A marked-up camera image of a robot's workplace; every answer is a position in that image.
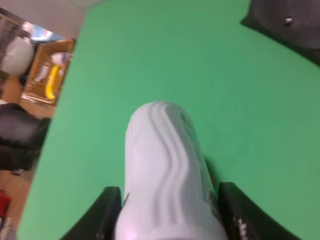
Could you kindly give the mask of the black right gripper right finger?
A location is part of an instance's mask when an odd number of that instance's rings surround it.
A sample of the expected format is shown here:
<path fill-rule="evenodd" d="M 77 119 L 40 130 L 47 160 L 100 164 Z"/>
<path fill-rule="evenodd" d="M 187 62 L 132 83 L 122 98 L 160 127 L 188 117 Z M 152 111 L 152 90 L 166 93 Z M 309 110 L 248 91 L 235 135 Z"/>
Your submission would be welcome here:
<path fill-rule="evenodd" d="M 222 182 L 218 207 L 230 240 L 297 240 L 256 205 L 235 183 Z"/>

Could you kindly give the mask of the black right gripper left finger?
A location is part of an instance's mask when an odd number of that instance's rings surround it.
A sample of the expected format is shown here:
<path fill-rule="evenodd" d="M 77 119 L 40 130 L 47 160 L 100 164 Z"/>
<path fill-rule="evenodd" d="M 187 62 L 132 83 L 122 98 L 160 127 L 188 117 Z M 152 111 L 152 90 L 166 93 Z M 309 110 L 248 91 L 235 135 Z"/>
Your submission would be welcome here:
<path fill-rule="evenodd" d="M 119 187 L 106 187 L 63 240 L 111 240 L 122 209 Z"/>

